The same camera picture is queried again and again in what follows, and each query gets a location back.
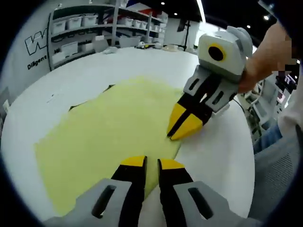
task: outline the white wall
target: white wall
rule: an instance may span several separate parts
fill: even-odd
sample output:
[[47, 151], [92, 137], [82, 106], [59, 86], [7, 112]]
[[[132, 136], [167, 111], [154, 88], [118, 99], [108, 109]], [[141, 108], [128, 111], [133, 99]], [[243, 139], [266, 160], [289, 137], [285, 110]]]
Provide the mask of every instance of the white wall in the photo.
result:
[[[176, 44], [176, 45], [184, 45], [185, 38], [186, 38], [186, 28], [183, 32], [177, 32], [179, 27], [180, 19], [176, 18], [169, 18], [167, 25], [166, 25], [166, 33], [164, 38], [164, 44]], [[187, 46], [193, 47], [196, 39], [196, 34], [199, 28], [199, 23], [191, 21]]]

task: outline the human hand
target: human hand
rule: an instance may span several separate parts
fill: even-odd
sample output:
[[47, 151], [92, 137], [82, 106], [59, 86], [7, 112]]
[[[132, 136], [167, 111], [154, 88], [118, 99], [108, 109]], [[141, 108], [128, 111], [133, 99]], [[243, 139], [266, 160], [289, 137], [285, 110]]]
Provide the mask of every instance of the human hand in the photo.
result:
[[270, 76], [273, 71], [284, 71], [291, 58], [291, 39], [283, 27], [276, 23], [267, 30], [260, 46], [247, 60], [238, 92], [252, 90], [258, 81]]
[[257, 83], [258, 80], [254, 73], [245, 69], [239, 82], [238, 93], [246, 93], [253, 90]]

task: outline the jeans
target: jeans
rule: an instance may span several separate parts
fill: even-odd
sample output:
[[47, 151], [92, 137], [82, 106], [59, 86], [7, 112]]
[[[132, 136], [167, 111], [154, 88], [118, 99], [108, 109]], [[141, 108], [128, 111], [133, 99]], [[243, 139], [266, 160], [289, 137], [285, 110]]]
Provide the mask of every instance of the jeans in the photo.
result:
[[270, 127], [264, 135], [262, 135], [253, 145], [254, 154], [259, 153], [260, 151], [268, 148], [270, 145], [276, 143], [279, 139], [282, 138], [282, 134], [279, 130], [278, 124]]

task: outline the ceiling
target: ceiling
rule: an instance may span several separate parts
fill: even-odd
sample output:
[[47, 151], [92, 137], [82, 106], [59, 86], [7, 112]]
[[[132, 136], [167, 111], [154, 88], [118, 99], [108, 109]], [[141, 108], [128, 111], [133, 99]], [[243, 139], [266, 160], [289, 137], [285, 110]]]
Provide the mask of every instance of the ceiling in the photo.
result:
[[[265, 21], [268, 15], [257, 0], [200, 0], [202, 2], [207, 23], [223, 28], [228, 25], [244, 27], [250, 33], [253, 43], [258, 46], [267, 29], [276, 22], [274, 17]], [[200, 11], [196, 0], [184, 0], [177, 4], [176, 0], [139, 0], [139, 2], [168, 13], [169, 17], [201, 21]]]

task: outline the yellow circle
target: yellow circle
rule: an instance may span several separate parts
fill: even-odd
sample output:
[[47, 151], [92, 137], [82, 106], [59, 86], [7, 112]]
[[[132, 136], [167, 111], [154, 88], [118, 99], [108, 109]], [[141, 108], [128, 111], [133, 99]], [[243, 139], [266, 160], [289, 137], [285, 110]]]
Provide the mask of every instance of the yellow circle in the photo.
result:
[[222, 60], [219, 60], [219, 61], [224, 61], [224, 60], [225, 60], [226, 53], [225, 53], [225, 51], [224, 51], [224, 49], [223, 49], [223, 47], [222, 47], [221, 45], [216, 44], [216, 43], [213, 43], [213, 44], [211, 44], [211, 45], [208, 47], [208, 49], [209, 49], [210, 47], [216, 47], [216, 48], [218, 48], [218, 49], [222, 52], [223, 58], [222, 58]]

